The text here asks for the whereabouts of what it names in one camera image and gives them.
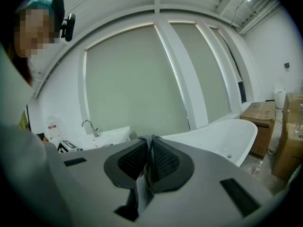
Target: bottle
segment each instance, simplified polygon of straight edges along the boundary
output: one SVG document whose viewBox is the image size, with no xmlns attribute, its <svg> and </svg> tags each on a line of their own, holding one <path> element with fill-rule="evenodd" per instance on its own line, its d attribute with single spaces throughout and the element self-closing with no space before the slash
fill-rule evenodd
<svg viewBox="0 0 303 227">
<path fill-rule="evenodd" d="M 260 173 L 262 164 L 263 164 L 263 161 L 260 161 L 259 164 L 255 167 L 255 171 L 252 174 L 253 177 L 256 177 Z"/>
<path fill-rule="evenodd" d="M 298 120 L 294 131 L 296 134 L 299 134 L 300 138 L 303 138 L 303 104 L 300 104 Z"/>
</svg>

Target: white window blind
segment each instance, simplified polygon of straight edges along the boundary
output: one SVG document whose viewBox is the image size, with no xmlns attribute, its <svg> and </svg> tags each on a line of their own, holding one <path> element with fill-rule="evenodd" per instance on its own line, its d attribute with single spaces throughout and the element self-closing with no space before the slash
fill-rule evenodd
<svg viewBox="0 0 303 227">
<path fill-rule="evenodd" d="M 236 66 L 236 63 L 232 57 L 232 54 L 227 46 L 227 43 L 225 42 L 225 40 L 223 39 L 223 37 L 221 36 L 221 34 L 219 33 L 219 31 L 217 29 L 214 29 L 214 28 L 211 28 L 212 31 L 214 32 L 214 34 L 217 36 L 217 38 L 219 39 L 219 41 L 221 42 L 224 50 L 226 51 L 227 55 L 228 55 L 228 58 L 230 59 L 230 61 L 232 62 L 232 68 L 233 68 L 233 71 L 235 72 L 236 74 L 236 77 L 237 77 L 237 81 L 238 82 L 242 82 L 242 78 L 238 72 L 238 69 L 237 69 L 237 66 Z"/>
<path fill-rule="evenodd" d="M 230 113 L 225 82 L 207 41 L 193 24 L 172 24 L 195 67 L 203 92 L 208 122 Z"/>
<path fill-rule="evenodd" d="M 132 137 L 189 131 L 178 84 L 154 26 L 131 30 L 87 52 L 91 121 L 103 131 L 131 126 Z"/>
</svg>

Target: white bathtub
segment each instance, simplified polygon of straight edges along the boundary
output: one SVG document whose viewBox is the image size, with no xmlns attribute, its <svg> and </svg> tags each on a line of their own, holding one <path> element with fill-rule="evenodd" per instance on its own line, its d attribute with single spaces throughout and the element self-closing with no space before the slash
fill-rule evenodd
<svg viewBox="0 0 303 227">
<path fill-rule="evenodd" d="M 258 129 L 252 122 L 232 119 L 162 138 L 211 151 L 240 166 L 249 153 L 257 132 Z"/>
</svg>

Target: white wall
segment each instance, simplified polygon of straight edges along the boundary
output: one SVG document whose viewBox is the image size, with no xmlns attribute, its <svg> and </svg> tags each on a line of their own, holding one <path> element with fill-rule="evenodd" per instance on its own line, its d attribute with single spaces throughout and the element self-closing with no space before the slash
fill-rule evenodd
<svg viewBox="0 0 303 227">
<path fill-rule="evenodd" d="M 49 139 L 47 117 L 56 117 L 62 139 L 76 146 L 78 138 L 85 135 L 78 97 L 78 63 L 79 50 L 75 48 L 64 56 L 38 97 L 45 136 Z"/>
<path fill-rule="evenodd" d="M 231 104 L 238 105 L 232 106 L 232 112 L 223 119 L 230 119 L 238 116 L 241 110 L 241 96 L 237 85 L 237 79 L 233 72 L 231 62 L 228 60 L 228 56 L 225 54 L 222 45 L 218 42 L 217 37 L 213 34 L 209 26 L 217 27 L 220 31 L 224 32 L 224 35 L 228 41 L 228 44 L 234 44 L 234 47 L 243 48 L 243 41 L 234 39 L 232 35 L 232 29 L 228 26 L 223 26 L 222 23 L 215 19 L 205 18 L 203 16 L 190 15 L 185 13 L 172 13 L 176 21 L 193 21 L 197 22 L 199 28 L 206 37 L 210 47 L 219 60 L 219 63 L 224 67 L 227 91 L 229 93 L 229 99 Z M 184 102 L 187 108 L 188 120 L 191 125 L 191 130 L 202 128 L 208 125 L 207 112 L 204 104 L 204 97 L 199 85 L 196 72 L 192 65 L 192 62 L 185 50 L 184 45 L 177 36 L 176 32 L 170 26 L 169 21 L 174 20 L 174 16 L 170 16 L 170 13 L 164 13 L 163 15 L 139 15 L 136 17 L 129 17 L 123 20 L 117 21 L 110 26 L 104 26 L 86 36 L 75 47 L 73 47 L 62 59 L 60 64 L 53 71 L 49 80 L 46 82 L 43 90 L 38 96 L 38 101 L 41 108 L 42 122 L 45 129 L 45 136 L 49 138 L 49 134 L 46 127 L 47 117 L 56 117 L 59 125 L 61 136 L 65 140 L 69 140 L 73 144 L 78 144 L 78 139 L 86 133 L 91 133 L 91 129 L 81 127 L 81 122 L 84 119 L 90 119 L 87 98 L 86 98 L 86 76 L 85 76 L 85 64 L 86 64 L 86 52 L 88 48 L 96 43 L 108 38 L 109 36 L 116 35 L 121 31 L 125 31 L 140 25 L 155 23 L 160 38 L 164 43 L 164 47 L 169 55 L 169 59 L 172 62 L 175 74 L 178 78 L 178 84 L 184 95 Z M 254 71 L 254 65 L 251 61 L 245 57 L 246 51 L 243 53 L 233 52 L 242 58 L 242 62 L 239 63 L 243 67 L 243 70 L 247 71 L 247 74 L 251 77 L 247 79 L 253 86 L 252 81 L 258 81 L 258 77 L 255 73 L 248 71 Z M 251 101 L 256 101 L 259 96 L 258 90 L 256 93 L 251 92 Z"/>
<path fill-rule="evenodd" d="M 263 98 L 274 98 L 274 83 L 282 77 L 287 92 L 299 91 L 303 79 L 303 42 L 284 9 L 244 36 L 260 71 Z"/>
<path fill-rule="evenodd" d="M 43 126 L 39 101 L 35 99 L 35 97 L 32 97 L 28 102 L 27 107 L 31 131 L 34 134 L 44 133 L 45 129 Z"/>
</svg>

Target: cardboard box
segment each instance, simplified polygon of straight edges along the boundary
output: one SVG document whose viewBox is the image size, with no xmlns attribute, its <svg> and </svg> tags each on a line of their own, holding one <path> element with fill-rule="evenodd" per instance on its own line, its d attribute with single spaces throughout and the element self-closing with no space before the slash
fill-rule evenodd
<svg viewBox="0 0 303 227">
<path fill-rule="evenodd" d="M 303 163 L 303 139 L 295 133 L 295 124 L 287 123 L 279 148 L 272 174 L 286 181 L 294 170 Z"/>
<path fill-rule="evenodd" d="M 250 152 L 263 158 L 274 130 L 276 121 L 275 102 L 252 103 L 240 116 L 240 119 L 253 122 L 258 133 Z"/>
<path fill-rule="evenodd" d="M 303 93 L 287 93 L 283 108 L 283 123 L 280 143 L 285 134 L 285 127 L 287 123 L 295 123 L 298 119 L 299 107 L 303 104 Z"/>
</svg>

